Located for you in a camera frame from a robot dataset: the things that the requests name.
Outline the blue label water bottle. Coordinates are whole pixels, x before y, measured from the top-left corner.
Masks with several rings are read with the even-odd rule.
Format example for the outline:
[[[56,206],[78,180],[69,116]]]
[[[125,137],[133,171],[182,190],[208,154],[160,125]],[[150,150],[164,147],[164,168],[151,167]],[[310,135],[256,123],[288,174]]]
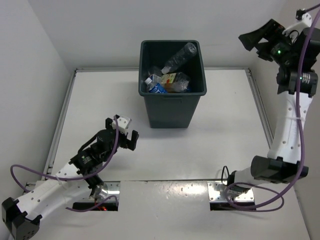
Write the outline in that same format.
[[[165,88],[160,85],[158,82],[153,81],[150,77],[148,77],[144,83],[146,84],[146,89],[148,93],[160,93],[166,94],[167,91]]]

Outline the clear bottle red blue label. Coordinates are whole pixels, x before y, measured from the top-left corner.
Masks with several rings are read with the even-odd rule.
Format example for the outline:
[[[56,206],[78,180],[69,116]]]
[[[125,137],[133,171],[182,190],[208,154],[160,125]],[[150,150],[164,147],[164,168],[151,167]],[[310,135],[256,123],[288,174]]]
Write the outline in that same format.
[[[152,66],[147,70],[147,75],[152,79],[153,82],[160,83],[163,74],[159,67]]]

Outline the apple label clear bottle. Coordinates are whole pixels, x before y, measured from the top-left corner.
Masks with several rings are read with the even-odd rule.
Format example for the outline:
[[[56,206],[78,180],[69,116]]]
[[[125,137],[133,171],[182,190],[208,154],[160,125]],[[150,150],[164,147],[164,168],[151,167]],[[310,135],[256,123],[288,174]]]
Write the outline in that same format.
[[[168,93],[186,93],[190,90],[191,79],[183,72],[164,74],[160,78],[160,84]]]

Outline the clear ribbed bottle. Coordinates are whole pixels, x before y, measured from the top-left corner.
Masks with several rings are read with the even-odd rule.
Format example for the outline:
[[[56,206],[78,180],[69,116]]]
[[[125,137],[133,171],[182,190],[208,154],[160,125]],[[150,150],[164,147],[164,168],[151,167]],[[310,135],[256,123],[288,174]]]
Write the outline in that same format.
[[[161,73],[166,75],[175,72],[190,59],[196,56],[197,53],[197,47],[192,42],[188,42],[183,46],[183,48],[169,58],[169,60],[164,64],[164,67],[161,69]]]

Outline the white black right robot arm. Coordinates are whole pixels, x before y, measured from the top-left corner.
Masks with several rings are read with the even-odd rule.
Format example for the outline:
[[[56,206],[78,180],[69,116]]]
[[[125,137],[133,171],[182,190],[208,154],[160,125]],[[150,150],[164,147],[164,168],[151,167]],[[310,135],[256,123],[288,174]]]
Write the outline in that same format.
[[[316,94],[318,75],[312,69],[320,53],[320,30],[310,23],[285,28],[269,20],[259,29],[241,34],[244,48],[256,48],[259,58],[278,64],[278,114],[272,145],[266,157],[255,156],[250,167],[234,171],[227,179],[228,191],[246,193],[265,183],[290,184],[308,175],[301,163],[300,131]]]

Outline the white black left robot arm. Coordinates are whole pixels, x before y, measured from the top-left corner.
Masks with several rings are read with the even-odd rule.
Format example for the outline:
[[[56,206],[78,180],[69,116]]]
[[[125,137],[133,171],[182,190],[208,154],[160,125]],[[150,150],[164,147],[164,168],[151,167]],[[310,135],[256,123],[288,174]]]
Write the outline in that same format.
[[[105,120],[105,128],[84,143],[56,174],[47,175],[39,186],[18,198],[9,197],[1,204],[2,221],[14,240],[29,240],[40,229],[41,221],[54,211],[65,208],[73,211],[80,199],[93,199],[88,208],[99,208],[109,199],[108,186],[98,174],[109,164],[118,148],[134,151],[139,133],[133,130],[128,138],[131,119],[115,115]]]

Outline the dark green plastic bin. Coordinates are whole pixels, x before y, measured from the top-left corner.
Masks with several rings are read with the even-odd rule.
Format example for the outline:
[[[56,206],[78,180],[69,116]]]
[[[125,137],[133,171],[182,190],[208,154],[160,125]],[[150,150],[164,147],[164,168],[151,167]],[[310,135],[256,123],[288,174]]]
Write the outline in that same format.
[[[185,63],[180,72],[190,77],[190,92],[150,93],[144,83],[151,67],[164,63],[187,43],[193,43],[197,54]],[[207,93],[206,76],[200,44],[196,40],[144,40],[140,46],[138,92],[144,98],[151,128],[188,128],[202,96]]]

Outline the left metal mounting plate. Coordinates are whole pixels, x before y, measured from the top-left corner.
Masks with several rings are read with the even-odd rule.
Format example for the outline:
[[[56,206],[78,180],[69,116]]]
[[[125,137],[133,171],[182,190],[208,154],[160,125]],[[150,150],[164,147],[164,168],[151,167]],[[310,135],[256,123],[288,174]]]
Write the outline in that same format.
[[[97,202],[101,202],[102,200],[110,196],[116,196],[117,198],[119,198],[120,182],[105,181],[103,184],[96,186],[92,190],[89,198],[92,200],[96,200]]]

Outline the metal mounting plate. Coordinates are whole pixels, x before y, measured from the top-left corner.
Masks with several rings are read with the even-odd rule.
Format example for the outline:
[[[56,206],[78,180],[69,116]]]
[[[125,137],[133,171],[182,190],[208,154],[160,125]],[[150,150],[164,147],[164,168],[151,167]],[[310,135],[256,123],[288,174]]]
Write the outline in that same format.
[[[97,202],[101,202],[102,200],[110,196],[116,196],[117,198],[119,198],[120,182],[105,181],[103,184],[96,186],[92,190],[89,198],[92,200],[96,200]]]
[[[241,191],[234,191],[234,190],[227,190],[225,192],[227,186],[227,182],[220,180],[215,181],[208,181],[207,187],[208,187],[208,197],[209,202],[214,204],[222,204],[222,203],[228,203],[227,197],[230,201],[233,201],[235,203],[254,203],[254,193],[251,189],[249,189],[247,192],[241,192]]]

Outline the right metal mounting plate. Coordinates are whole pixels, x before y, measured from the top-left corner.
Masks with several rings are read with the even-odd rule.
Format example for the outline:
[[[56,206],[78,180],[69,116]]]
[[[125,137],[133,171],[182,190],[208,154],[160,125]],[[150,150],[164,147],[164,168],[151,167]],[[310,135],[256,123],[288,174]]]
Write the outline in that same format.
[[[251,189],[249,189],[247,192],[241,192],[241,191],[234,191],[234,190],[227,190],[225,192],[227,186],[227,182],[220,180],[215,181],[208,181],[207,187],[208,187],[208,197],[209,202],[214,204],[222,204],[222,203],[228,203],[227,197],[230,201],[233,201],[235,203],[254,203],[254,193]]]

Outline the right aluminium frame rail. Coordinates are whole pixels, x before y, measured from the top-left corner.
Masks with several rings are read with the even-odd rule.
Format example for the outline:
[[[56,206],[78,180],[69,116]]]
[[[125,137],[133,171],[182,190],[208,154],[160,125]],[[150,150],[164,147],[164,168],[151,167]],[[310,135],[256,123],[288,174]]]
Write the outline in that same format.
[[[264,94],[266,93],[266,91],[264,91],[263,89],[263,83],[266,80],[273,80],[274,78],[273,77],[270,79],[268,78],[269,76],[268,71],[265,75],[261,76],[260,72],[257,71],[254,67],[249,67],[246,70],[246,73],[249,77],[250,87],[254,95],[255,103],[257,105],[258,113],[261,118],[263,130],[267,139],[268,146],[271,147],[274,140],[274,127],[270,124],[272,123],[270,122],[270,120],[274,120],[274,117],[271,115],[271,118],[269,118],[269,115],[268,115],[268,104],[266,101],[264,101],[264,97],[265,97]],[[312,240],[312,235],[310,232],[310,228],[308,226],[307,215],[305,213],[305,209],[302,202],[303,199],[301,198],[301,197],[304,197],[304,194],[299,192],[299,189],[297,188],[298,186],[299,185],[295,184],[291,189],[295,193],[295,197],[298,202],[301,215],[303,217],[304,225],[308,233],[308,239]]]

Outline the aluminium frame rail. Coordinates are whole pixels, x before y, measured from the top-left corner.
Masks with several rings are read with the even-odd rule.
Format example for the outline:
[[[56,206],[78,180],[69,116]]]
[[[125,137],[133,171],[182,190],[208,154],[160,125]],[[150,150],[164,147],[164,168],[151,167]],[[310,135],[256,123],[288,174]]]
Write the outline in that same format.
[[[138,67],[80,67],[77,68],[75,72],[132,72],[138,70]],[[248,67],[205,67],[204,70],[245,70],[247,72],[250,71]]]
[[[18,144],[14,144],[14,147],[11,150],[17,150],[16,152],[12,152],[14,155],[10,162],[6,164],[5,170],[8,170],[8,176],[5,177],[8,184],[12,186],[7,187],[7,189],[3,189],[3,196],[0,197],[0,217],[1,215],[1,203],[7,199],[8,197],[16,198],[23,193],[23,189],[13,182],[10,175],[10,167],[14,164],[27,166],[28,168],[34,169],[38,172],[43,172],[47,174],[49,172],[50,166],[53,166],[53,162],[55,160],[55,156],[57,153],[57,147],[60,141],[60,136],[64,124],[64,120],[66,117],[66,112],[68,109],[68,104],[74,84],[74,78],[76,76],[76,72],[74,71],[71,74],[70,79],[67,83],[67,89],[63,95],[60,95],[59,100],[62,100],[62,105],[59,108],[59,111],[54,115],[54,117],[58,117],[56,126],[54,128],[54,135],[50,142],[45,143],[45,137],[48,137],[49,130],[45,130],[45,127],[35,127],[35,133],[32,135],[35,138],[27,137],[27,140],[31,140],[31,142],[27,141],[22,146],[18,147]],[[19,180],[22,182],[23,187],[25,187],[27,181],[36,181],[40,180],[42,177],[37,175],[31,175],[29,172],[19,172],[22,175],[19,175]],[[1,227],[1,240],[13,240],[10,231],[8,231],[7,227],[3,223],[3,220],[0,220]]]
[[[266,93],[266,91],[264,91],[263,89],[263,83],[266,80],[273,80],[274,78],[273,77],[270,79],[268,78],[269,76],[268,71],[265,75],[261,76],[260,72],[257,71],[254,67],[249,67],[246,70],[246,73],[249,77],[250,87],[254,95],[255,103],[257,105],[258,113],[261,118],[263,130],[267,139],[268,146],[271,147],[274,140],[274,127],[270,124],[272,123],[270,122],[270,120],[274,120],[274,117],[271,115],[271,118],[269,118],[269,115],[268,115],[268,104],[266,101],[264,101],[264,97],[265,97],[264,94]],[[303,199],[301,198],[301,197],[304,197],[304,194],[299,192],[299,189],[297,188],[298,186],[299,185],[295,184],[291,189],[295,193],[295,197],[298,202],[301,215],[303,217],[304,225],[308,233],[308,239],[312,240],[312,235],[310,232],[310,228],[308,226],[307,215],[305,213],[305,209],[302,202]]]

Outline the back aluminium frame rail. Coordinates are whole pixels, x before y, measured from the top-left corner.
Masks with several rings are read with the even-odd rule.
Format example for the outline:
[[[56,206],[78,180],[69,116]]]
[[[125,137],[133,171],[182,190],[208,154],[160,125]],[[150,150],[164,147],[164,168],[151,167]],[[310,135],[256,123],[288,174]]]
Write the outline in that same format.
[[[138,70],[138,67],[80,67],[77,68],[75,72],[132,72]],[[250,71],[248,67],[205,67],[204,70],[245,70],[247,72]]]

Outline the left aluminium frame rail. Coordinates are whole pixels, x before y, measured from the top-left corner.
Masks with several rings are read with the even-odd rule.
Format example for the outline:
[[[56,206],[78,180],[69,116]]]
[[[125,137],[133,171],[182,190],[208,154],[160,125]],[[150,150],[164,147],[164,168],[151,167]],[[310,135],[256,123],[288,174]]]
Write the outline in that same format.
[[[45,127],[35,127],[35,133],[32,135],[35,138],[27,137],[27,140],[31,140],[31,142],[27,141],[22,146],[18,147],[18,144],[14,144],[14,147],[11,150],[17,150],[16,152],[12,152],[14,155],[10,162],[6,164],[5,170],[8,170],[8,176],[5,177],[8,184],[12,186],[7,187],[7,189],[3,189],[3,196],[0,197],[0,217],[1,215],[1,203],[7,199],[8,197],[16,198],[23,193],[23,189],[13,182],[10,175],[10,167],[14,164],[27,166],[28,168],[34,169],[38,172],[43,172],[47,174],[49,172],[50,166],[53,166],[53,162],[55,160],[55,156],[57,153],[57,147],[60,141],[60,136],[64,124],[64,120],[66,117],[66,112],[68,109],[68,104],[74,84],[74,78],[76,76],[76,72],[74,71],[71,74],[70,79],[67,83],[67,89],[63,95],[60,95],[59,100],[62,100],[62,105],[59,108],[59,111],[54,115],[54,117],[58,117],[56,126],[54,128],[54,135],[50,142],[45,143],[45,137],[48,137],[49,130],[45,130]],[[36,181],[40,180],[42,177],[37,175],[31,175],[29,172],[19,172],[22,175],[19,175],[19,180],[22,182],[23,187],[25,187],[27,181]],[[13,240],[10,231],[8,231],[7,227],[3,223],[3,220],[0,220],[1,227],[1,240]]]

